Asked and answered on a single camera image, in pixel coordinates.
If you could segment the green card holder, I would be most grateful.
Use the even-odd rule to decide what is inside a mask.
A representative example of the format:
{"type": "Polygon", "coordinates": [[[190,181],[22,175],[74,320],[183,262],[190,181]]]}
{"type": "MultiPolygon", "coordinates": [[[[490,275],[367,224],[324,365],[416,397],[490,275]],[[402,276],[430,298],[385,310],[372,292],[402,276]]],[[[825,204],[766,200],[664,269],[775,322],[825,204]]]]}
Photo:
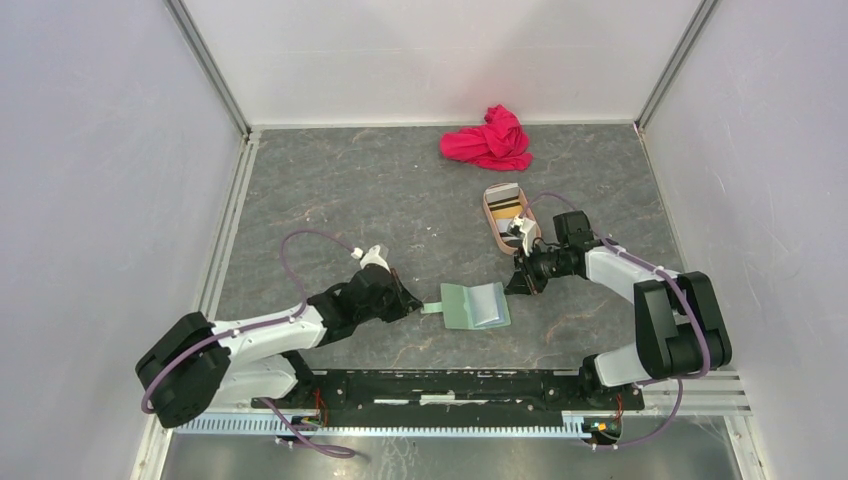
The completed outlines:
{"type": "Polygon", "coordinates": [[[501,282],[473,287],[443,283],[440,300],[424,303],[421,313],[441,314],[452,330],[488,330],[511,325],[504,286],[501,282]]]}

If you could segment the grey striped credit card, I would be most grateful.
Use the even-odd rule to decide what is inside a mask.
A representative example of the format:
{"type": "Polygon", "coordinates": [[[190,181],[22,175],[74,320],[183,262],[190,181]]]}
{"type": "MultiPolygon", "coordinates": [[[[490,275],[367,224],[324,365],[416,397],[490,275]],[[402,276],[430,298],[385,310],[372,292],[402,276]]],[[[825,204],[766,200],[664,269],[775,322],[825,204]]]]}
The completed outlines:
{"type": "Polygon", "coordinates": [[[508,243],[517,240],[517,237],[510,232],[511,223],[512,220],[509,218],[496,220],[496,227],[499,234],[499,238],[503,243],[508,243]]]}

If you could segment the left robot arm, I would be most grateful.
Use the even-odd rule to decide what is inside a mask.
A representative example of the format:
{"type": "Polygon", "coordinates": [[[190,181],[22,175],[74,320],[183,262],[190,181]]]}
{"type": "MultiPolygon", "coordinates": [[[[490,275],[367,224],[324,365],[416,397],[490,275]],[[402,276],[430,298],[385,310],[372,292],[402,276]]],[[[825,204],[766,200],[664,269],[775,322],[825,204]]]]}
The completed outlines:
{"type": "Polygon", "coordinates": [[[314,381],[299,355],[350,337],[363,323],[392,323],[422,309],[396,270],[367,265],[287,310],[211,322],[183,315],[141,357],[141,409],[164,428],[182,426],[211,406],[281,399],[306,405],[314,381]]]}

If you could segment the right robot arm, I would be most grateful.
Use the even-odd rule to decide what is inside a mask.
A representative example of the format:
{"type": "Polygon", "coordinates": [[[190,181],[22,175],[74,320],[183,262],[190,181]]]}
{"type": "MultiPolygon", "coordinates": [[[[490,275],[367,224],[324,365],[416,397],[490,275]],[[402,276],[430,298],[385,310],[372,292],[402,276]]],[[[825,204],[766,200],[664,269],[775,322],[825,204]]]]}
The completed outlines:
{"type": "Polygon", "coordinates": [[[520,241],[508,295],[538,295],[552,279],[577,276],[629,302],[635,340],[590,355],[579,369],[577,392],[591,408],[612,401],[618,387],[699,378],[730,363],[732,346],[710,278],[679,273],[627,252],[591,228],[587,215],[554,218],[556,243],[541,239],[535,221],[514,217],[506,227],[520,241]]]}

